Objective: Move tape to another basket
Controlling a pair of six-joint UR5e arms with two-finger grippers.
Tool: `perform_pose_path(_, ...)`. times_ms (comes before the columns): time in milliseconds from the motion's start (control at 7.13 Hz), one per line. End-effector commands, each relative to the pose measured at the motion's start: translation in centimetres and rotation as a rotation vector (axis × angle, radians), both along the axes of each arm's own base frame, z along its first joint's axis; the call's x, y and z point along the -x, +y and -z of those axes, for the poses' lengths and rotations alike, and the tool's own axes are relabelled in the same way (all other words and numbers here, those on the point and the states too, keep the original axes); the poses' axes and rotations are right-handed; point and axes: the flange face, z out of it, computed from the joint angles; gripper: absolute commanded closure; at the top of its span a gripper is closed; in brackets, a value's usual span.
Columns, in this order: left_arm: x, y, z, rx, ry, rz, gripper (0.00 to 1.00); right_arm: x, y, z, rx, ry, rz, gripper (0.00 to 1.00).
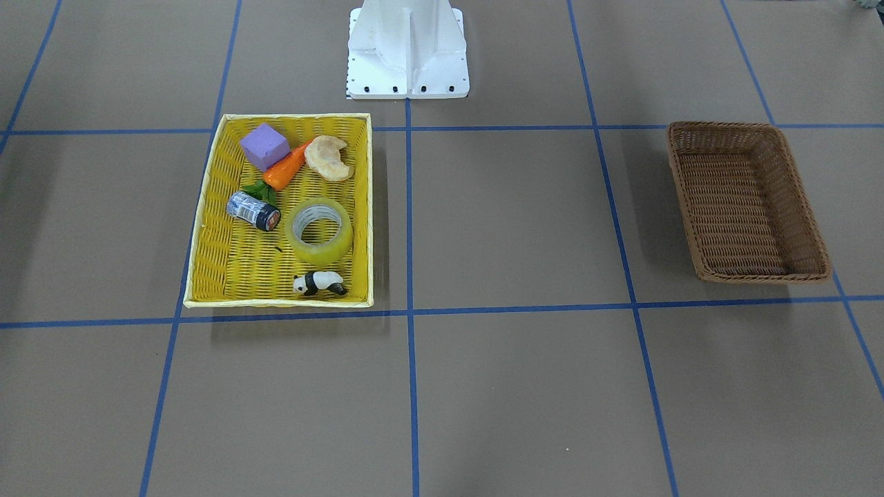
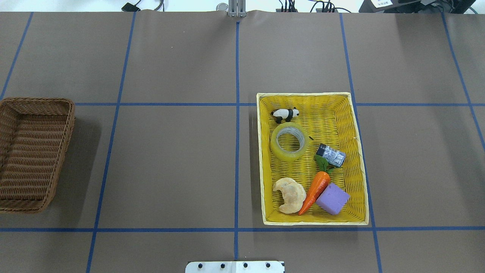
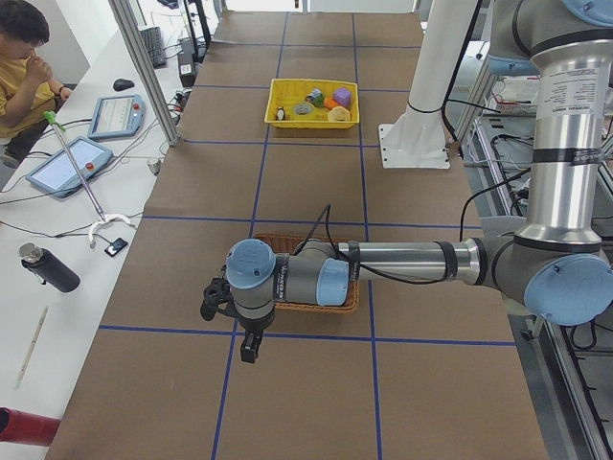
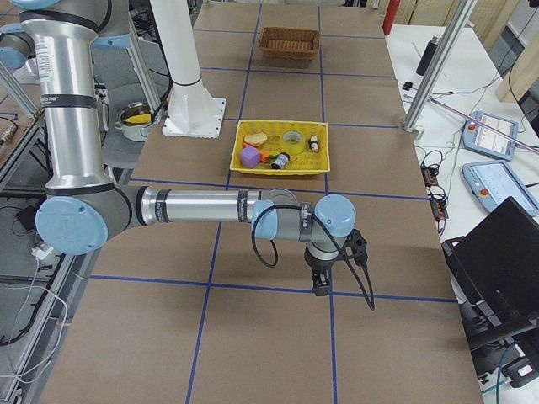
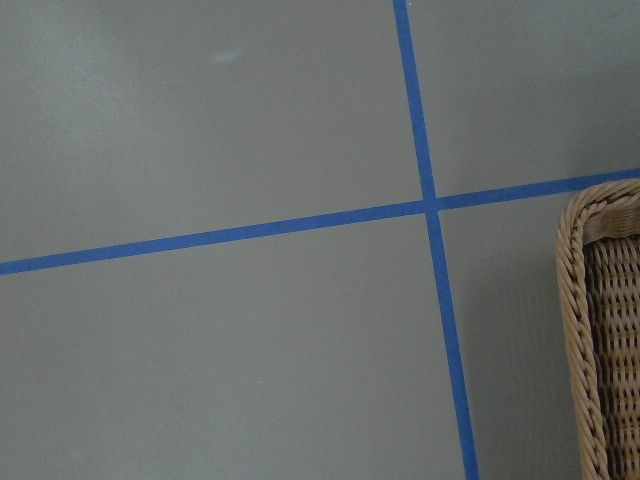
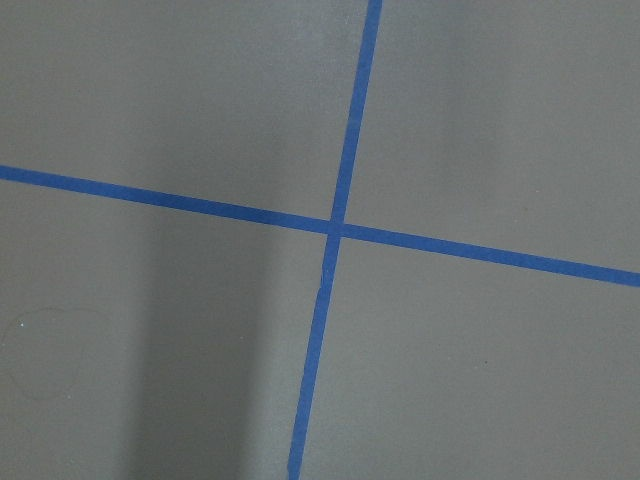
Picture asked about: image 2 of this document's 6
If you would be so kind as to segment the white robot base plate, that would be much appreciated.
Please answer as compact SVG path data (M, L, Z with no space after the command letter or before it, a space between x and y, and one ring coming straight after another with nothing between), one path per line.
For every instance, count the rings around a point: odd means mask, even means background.
M199 261L189 262L186 273L284 273L283 261Z

